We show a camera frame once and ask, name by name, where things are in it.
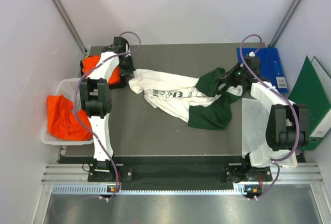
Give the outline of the white green raglan t-shirt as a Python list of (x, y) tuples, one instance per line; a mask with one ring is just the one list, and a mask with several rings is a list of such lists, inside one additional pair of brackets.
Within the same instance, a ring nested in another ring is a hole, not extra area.
[(148, 69), (137, 69), (129, 80), (130, 89), (143, 93), (153, 107), (177, 117), (190, 127), (223, 130), (232, 119), (231, 104), (243, 95), (241, 85), (222, 79), (223, 68), (193, 78)]

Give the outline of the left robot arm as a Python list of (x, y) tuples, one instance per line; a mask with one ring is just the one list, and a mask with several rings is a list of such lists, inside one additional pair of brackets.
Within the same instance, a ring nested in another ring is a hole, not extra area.
[(111, 90), (125, 87), (135, 71), (129, 52), (128, 41), (122, 36), (114, 37), (113, 44), (102, 49), (96, 69), (92, 68), (79, 86), (81, 107), (90, 122), (94, 140), (89, 182), (116, 181), (117, 168), (111, 163), (114, 152), (109, 135)]

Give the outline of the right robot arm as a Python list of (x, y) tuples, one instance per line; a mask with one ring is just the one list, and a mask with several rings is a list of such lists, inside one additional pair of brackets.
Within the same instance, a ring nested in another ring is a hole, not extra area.
[(243, 143), (249, 151), (241, 173), (249, 181), (272, 164), (297, 167), (295, 151), (308, 143), (308, 107), (288, 100), (262, 79), (260, 64), (258, 57), (250, 55), (221, 77), (231, 88), (247, 91), (256, 102), (256, 106), (250, 105), (251, 116), (243, 118)]

